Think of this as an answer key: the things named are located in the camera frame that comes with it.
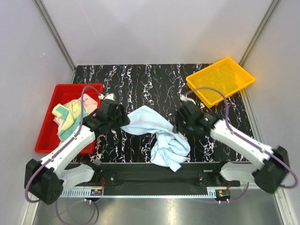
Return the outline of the light blue towel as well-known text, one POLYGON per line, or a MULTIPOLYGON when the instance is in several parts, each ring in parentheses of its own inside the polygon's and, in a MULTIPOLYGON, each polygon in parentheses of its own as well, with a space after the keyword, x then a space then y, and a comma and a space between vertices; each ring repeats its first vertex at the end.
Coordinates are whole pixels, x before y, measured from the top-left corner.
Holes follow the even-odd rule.
POLYGON ((142 106, 129 113, 130 123, 121 129, 131 135, 155 134, 157 141, 151 149, 150 162, 169 167, 173 172, 189 160, 190 145, 181 133, 173 132, 174 126, 158 112, 142 106))

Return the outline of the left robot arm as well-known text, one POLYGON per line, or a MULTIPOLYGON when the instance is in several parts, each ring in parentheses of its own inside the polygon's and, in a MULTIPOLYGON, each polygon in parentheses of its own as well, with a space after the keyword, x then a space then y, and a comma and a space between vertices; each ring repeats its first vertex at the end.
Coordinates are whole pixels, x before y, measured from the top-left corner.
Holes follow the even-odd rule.
POLYGON ((100 167, 83 163, 67 169, 68 164, 82 149, 94 142, 109 129, 116 129, 130 123, 124 106, 117 101, 104 99, 99 108, 81 118, 75 132, 59 147, 39 161, 31 159, 25 167, 25 198, 28 202, 33 194, 47 205, 54 203, 63 191, 81 183, 92 186, 101 181, 100 167))

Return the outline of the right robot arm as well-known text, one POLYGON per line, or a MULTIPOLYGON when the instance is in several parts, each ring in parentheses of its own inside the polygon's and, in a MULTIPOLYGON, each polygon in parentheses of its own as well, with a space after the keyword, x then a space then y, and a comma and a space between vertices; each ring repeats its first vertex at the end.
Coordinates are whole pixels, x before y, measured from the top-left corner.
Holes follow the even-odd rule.
POLYGON ((214 183, 223 186, 229 181, 253 182, 263 191, 273 194, 288 174, 287 150, 273 148, 242 133, 215 113, 203 113, 193 102, 184 102, 175 113, 174 129, 182 134, 209 136, 237 153, 250 163, 223 163, 213 173, 214 183))

